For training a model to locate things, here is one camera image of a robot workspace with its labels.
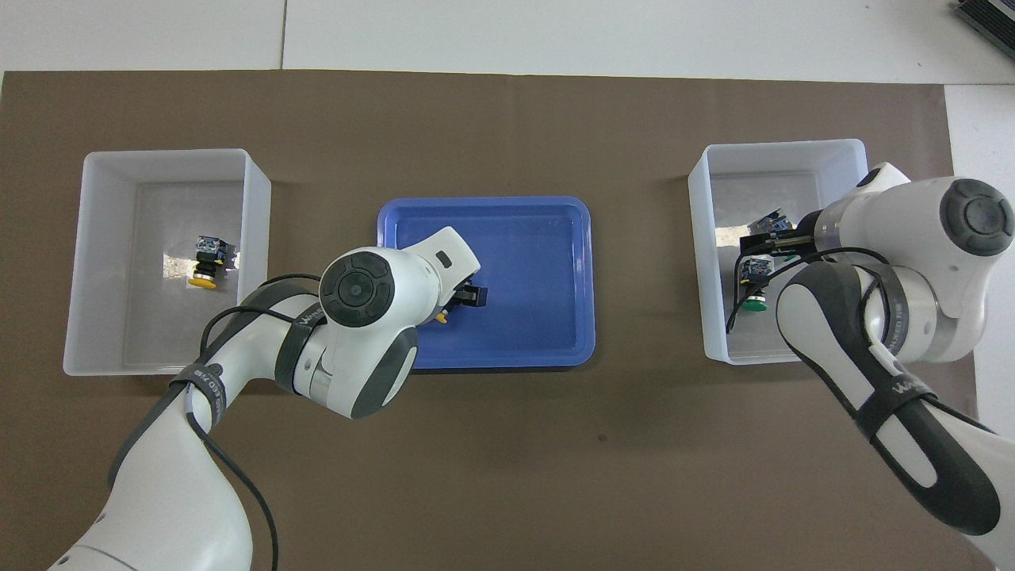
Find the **yellow object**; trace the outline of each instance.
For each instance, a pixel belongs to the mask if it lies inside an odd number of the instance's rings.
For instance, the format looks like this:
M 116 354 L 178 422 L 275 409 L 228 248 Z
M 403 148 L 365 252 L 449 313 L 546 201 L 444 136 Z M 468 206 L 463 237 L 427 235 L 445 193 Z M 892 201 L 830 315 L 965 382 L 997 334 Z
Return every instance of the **yellow object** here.
M 204 288 L 205 290 L 214 290 L 216 288 L 215 282 L 205 279 L 203 277 L 191 277 L 187 280 L 191 285 L 196 285 L 198 288 Z

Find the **blue tray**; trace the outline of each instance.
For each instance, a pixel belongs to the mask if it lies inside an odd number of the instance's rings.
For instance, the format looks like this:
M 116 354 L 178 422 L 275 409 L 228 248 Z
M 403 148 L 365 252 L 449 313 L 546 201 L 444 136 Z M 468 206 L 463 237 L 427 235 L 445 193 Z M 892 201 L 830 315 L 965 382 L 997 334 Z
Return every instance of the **blue tray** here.
M 589 208 L 570 196 L 400 198 L 378 215 L 378 242 L 404 247 L 454 227 L 482 269 L 486 307 L 419 328 L 414 369 L 573 367 L 596 347 Z

